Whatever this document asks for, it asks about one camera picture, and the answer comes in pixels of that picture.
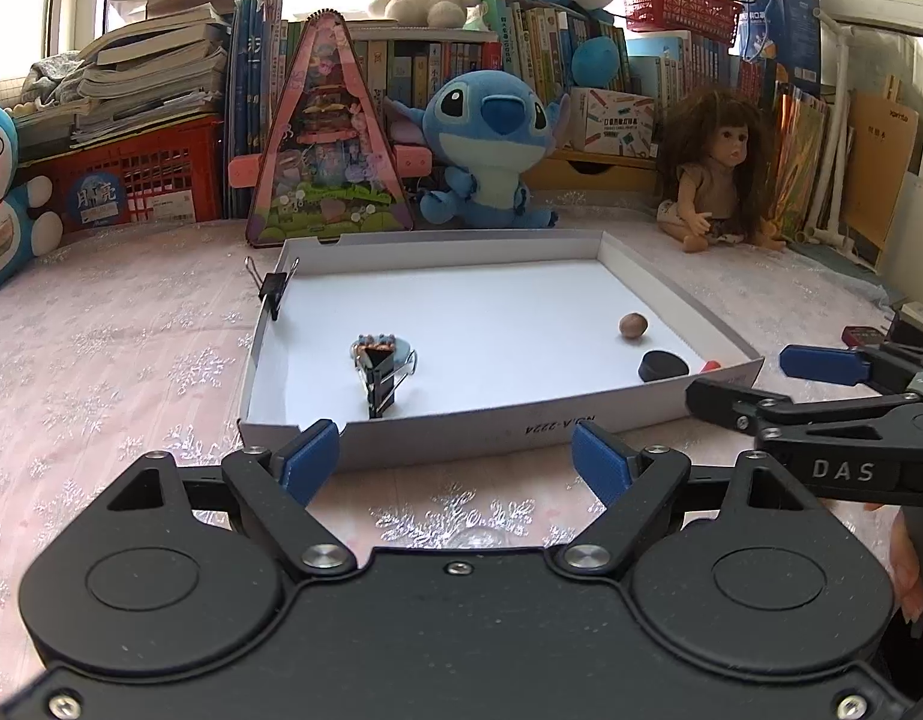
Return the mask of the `person's right hand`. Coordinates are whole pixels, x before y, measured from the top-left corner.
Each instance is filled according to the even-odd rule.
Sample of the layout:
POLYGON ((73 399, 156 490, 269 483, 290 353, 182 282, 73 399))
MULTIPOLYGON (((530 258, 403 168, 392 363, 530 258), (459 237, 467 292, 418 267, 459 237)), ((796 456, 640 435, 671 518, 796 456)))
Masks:
POLYGON ((880 515, 882 509, 882 504, 864 505, 870 523, 868 546, 889 572, 894 596, 904 619, 917 622, 923 616, 921 560, 909 536, 904 512, 898 509, 891 525, 886 525, 886 517, 880 515))

